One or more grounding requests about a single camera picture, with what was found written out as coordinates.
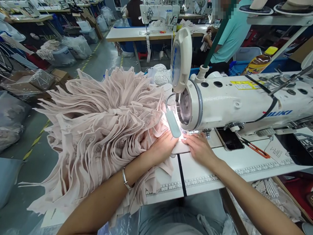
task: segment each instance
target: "pink garment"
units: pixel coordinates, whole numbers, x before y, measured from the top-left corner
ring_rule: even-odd
[[[59,154],[51,174],[41,183],[45,194],[27,209],[44,214],[58,208],[70,214],[75,207],[101,183],[145,152],[167,129],[164,90],[150,84],[144,73],[133,68],[115,68],[105,80],[98,82],[78,70],[79,79],[66,83],[68,92],[48,91],[55,104],[42,100],[44,113],[53,123],[47,127],[48,143]],[[151,168],[128,192],[113,215],[110,226],[118,217],[135,213],[146,202],[146,190],[160,189],[155,169],[172,174],[168,159]]]

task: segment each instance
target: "hand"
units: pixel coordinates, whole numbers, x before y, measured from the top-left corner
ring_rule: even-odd
[[[209,44],[210,41],[212,42],[212,40],[211,40],[209,34],[207,34],[207,35],[204,37],[204,41],[205,41],[206,43],[208,43],[208,44]]]
[[[213,26],[210,26],[206,29],[207,33],[217,33],[218,29],[214,28]]]
[[[182,139],[182,142],[189,145],[193,159],[214,173],[215,168],[222,160],[220,160],[211,149],[205,134],[202,132],[200,135],[184,134],[184,137],[186,139]]]
[[[148,159],[147,163],[150,167],[154,167],[170,157],[177,141],[178,138],[174,138],[171,131],[166,131],[141,155],[144,159]]]

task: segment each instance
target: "measuring tape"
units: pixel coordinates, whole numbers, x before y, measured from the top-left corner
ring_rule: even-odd
[[[240,168],[237,170],[234,170],[238,175],[241,177],[253,175],[289,165],[295,165],[294,161],[292,159],[285,159],[281,163],[277,162],[271,162],[271,163],[264,163],[259,164],[255,166],[249,166],[245,168]],[[185,180],[185,187],[186,188],[193,188],[200,185],[206,185],[211,183],[221,182],[221,180],[214,174],[209,174],[205,176],[195,177],[195,178],[189,178]]]
[[[157,193],[149,193],[148,190],[146,190],[146,196],[155,196],[165,193],[170,193],[174,191],[179,191],[183,189],[183,185],[181,181],[173,181],[166,184],[161,184],[161,189]]]

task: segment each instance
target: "silver bracelet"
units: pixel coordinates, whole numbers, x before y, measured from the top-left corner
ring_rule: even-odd
[[[128,188],[128,190],[131,190],[131,187],[128,185],[127,180],[126,180],[126,176],[125,176],[125,168],[122,168],[122,174],[123,174],[123,180],[124,180],[124,184],[126,186],[126,188]]]

